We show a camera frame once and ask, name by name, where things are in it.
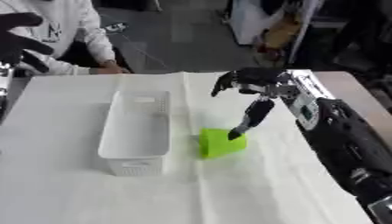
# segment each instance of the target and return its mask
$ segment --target robotic hand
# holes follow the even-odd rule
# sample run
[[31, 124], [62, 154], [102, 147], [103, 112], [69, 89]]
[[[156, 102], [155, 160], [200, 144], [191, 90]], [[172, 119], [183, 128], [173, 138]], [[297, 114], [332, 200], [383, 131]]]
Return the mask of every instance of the robotic hand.
[[49, 68], [26, 50], [51, 54], [53, 49], [36, 40], [20, 37], [9, 30], [18, 26], [37, 26], [42, 18], [33, 13], [11, 13], [0, 15], [0, 119], [7, 107], [8, 88], [14, 74], [14, 67], [21, 61], [35, 67], [42, 73]]
[[221, 76], [212, 92], [227, 88], [258, 98], [230, 140], [260, 124], [280, 97], [323, 166], [351, 193], [370, 219], [392, 223], [392, 151], [354, 110], [337, 100], [309, 70], [244, 68]]

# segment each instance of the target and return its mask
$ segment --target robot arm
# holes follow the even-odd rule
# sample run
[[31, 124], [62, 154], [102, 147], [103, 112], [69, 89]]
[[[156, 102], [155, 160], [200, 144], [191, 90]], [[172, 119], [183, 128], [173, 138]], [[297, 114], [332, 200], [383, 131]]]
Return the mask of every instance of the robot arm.
[[280, 97], [318, 159], [342, 189], [351, 193], [374, 223], [392, 223], [392, 152], [354, 110], [337, 100], [309, 70], [245, 68], [221, 76], [212, 92], [227, 88], [258, 95], [235, 139], [260, 124]]

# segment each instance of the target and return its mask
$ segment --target white hoodie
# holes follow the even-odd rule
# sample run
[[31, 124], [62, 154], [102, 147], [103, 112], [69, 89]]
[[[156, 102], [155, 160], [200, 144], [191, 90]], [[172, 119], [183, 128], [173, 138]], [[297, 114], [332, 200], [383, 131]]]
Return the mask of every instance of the white hoodie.
[[[56, 60], [78, 39], [87, 44], [88, 50], [98, 63], [115, 60], [112, 45], [103, 29], [101, 18], [95, 11], [91, 0], [0, 0], [0, 14], [13, 12], [34, 12], [44, 19], [38, 27], [19, 27], [13, 30], [20, 36], [36, 39], [54, 49], [52, 56], [33, 53], [50, 69], [47, 74], [88, 74], [88, 67], [71, 65]], [[31, 66], [21, 67], [39, 72]]]

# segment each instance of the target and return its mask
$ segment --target human hand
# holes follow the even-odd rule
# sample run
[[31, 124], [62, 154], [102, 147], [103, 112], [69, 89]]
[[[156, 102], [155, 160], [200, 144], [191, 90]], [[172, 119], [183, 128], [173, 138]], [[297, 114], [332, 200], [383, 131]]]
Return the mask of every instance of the human hand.
[[122, 74], [123, 70], [121, 69], [120, 66], [117, 65], [117, 63], [113, 60], [107, 60], [102, 63], [103, 69], [106, 70], [106, 72], [110, 72], [110, 74]]
[[18, 26], [37, 26], [42, 24], [42, 17], [34, 13], [11, 13], [0, 15], [0, 60], [11, 65], [18, 64], [21, 60], [46, 73], [49, 68], [39, 59], [25, 50], [33, 50], [46, 55], [52, 54], [53, 49], [36, 40], [20, 37], [9, 30]]

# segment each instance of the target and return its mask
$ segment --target sleeve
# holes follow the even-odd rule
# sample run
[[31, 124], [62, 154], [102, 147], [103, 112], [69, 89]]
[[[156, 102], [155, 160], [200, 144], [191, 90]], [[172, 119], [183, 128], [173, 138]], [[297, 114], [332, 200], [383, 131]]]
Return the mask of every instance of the sleeve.
[[[0, 2], [0, 14], [6, 14], [6, 13], [17, 13], [17, 12], [14, 11], [9, 5]], [[13, 29], [12, 32], [19, 35], [19, 36], [27, 37], [30, 39], [36, 39], [32, 36], [32, 32], [30, 29], [31, 28], [18, 27], [18, 28]], [[39, 60], [44, 62], [49, 67], [48, 73], [41, 73], [41, 72], [37, 71], [36, 69], [34, 69], [32, 66], [29, 66], [23, 62], [20, 63], [20, 65], [18, 66], [20, 68], [32, 71], [36, 75], [41, 75], [41, 74], [54, 74], [54, 75], [89, 74], [88, 67], [80, 67], [80, 66], [71, 65], [71, 64], [63, 62], [63, 61], [58, 61], [51, 56], [43, 55], [43, 54], [40, 54], [37, 52], [29, 51], [29, 53], [36, 56]]]
[[90, 53], [100, 64], [106, 60], [116, 60], [113, 46], [105, 30], [101, 29], [101, 18], [91, 0], [80, 0], [80, 9], [79, 34]]

